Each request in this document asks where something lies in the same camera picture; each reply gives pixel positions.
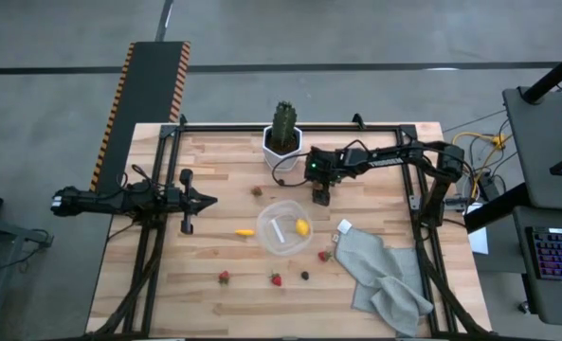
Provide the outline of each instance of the wooden table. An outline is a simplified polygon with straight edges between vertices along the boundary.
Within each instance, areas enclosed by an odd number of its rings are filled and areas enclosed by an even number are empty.
[[[419,139],[443,139],[439,123],[416,123]],[[152,172],[160,124],[137,124],[126,171],[129,182],[141,180],[131,170],[138,164]],[[314,144],[323,149],[345,146],[360,138],[369,147],[396,143],[386,133],[304,133],[303,150]],[[173,337],[393,337],[395,330],[373,314],[350,308],[354,279],[336,261],[322,263],[320,250],[333,250],[337,224],[347,219],[355,227],[383,237],[387,247],[413,247],[403,180],[399,167],[372,170],[332,188],[327,207],[312,203],[311,187],[280,188],[263,161],[261,133],[183,133],[178,174],[194,171],[193,185],[219,202],[193,218],[194,234],[180,232],[181,214],[172,215],[161,262],[151,336]],[[435,161],[435,155],[429,155]],[[297,183],[303,159],[280,177]],[[166,176],[163,165],[160,181]],[[415,176],[414,187],[418,192]],[[259,186],[263,196],[250,189]],[[314,237],[308,247],[292,257],[272,256],[257,238],[234,234],[235,229],[255,229],[258,214],[281,200],[299,202],[313,220]],[[458,214],[448,214],[461,220]],[[128,225],[116,217],[110,233]],[[131,284],[139,226],[117,235],[105,250],[100,279],[87,326],[93,331],[115,310]],[[479,324],[490,329],[474,259],[465,229],[445,224],[439,228],[449,286]],[[228,286],[217,276],[231,274]],[[302,271],[310,279],[300,278]],[[272,272],[282,275],[281,288],[270,283]],[[444,325],[440,296],[435,292],[436,314]],[[136,325],[143,301],[137,304]],[[425,318],[421,336],[429,335]]]

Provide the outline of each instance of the gray towel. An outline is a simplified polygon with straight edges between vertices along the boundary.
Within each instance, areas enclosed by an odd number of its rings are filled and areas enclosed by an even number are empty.
[[[415,258],[406,257],[411,263],[403,270],[395,257],[404,258],[407,252],[414,256],[414,250],[395,253],[398,250],[384,248],[377,236],[355,228],[344,230],[339,234],[335,258],[356,279],[353,308],[378,313],[399,333],[415,336],[419,317],[429,314],[434,306],[419,294],[421,281],[413,271]]]

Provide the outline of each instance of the clear plastic container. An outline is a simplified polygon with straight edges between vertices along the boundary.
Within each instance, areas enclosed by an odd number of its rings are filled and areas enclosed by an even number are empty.
[[[310,227],[308,235],[296,231],[296,221],[303,219]],[[301,251],[312,240],[312,221],[308,213],[293,200],[266,207],[258,216],[256,236],[260,244],[277,256],[289,256]]]

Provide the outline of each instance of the concrete floor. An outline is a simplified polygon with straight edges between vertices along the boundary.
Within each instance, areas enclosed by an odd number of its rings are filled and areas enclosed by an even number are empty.
[[[154,38],[162,7],[163,0],[0,2],[0,67],[120,65],[127,44]],[[175,0],[166,40],[192,41],[193,65],[558,61],[562,1]],[[346,121],[358,112],[368,121],[449,128],[501,109],[502,89],[531,84],[546,71],[189,75],[182,112],[194,122],[267,121],[279,99],[290,99],[302,121]],[[117,80],[0,76],[2,216],[55,235],[53,247],[16,274],[0,339],[83,331],[109,217],[59,219],[48,207],[56,189],[88,186]],[[445,139],[466,130],[495,133],[504,119],[490,117]],[[517,157],[499,174],[509,188],[520,183]],[[516,311],[524,299],[518,275],[480,279],[495,331],[562,340],[562,327]]]

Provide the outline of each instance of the potted cactus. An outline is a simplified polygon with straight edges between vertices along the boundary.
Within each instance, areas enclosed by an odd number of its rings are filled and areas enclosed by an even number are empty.
[[[277,105],[272,125],[263,130],[262,149],[265,162],[276,171],[290,171],[298,162],[292,155],[301,151],[301,130],[296,128],[298,114],[291,103],[282,101]]]

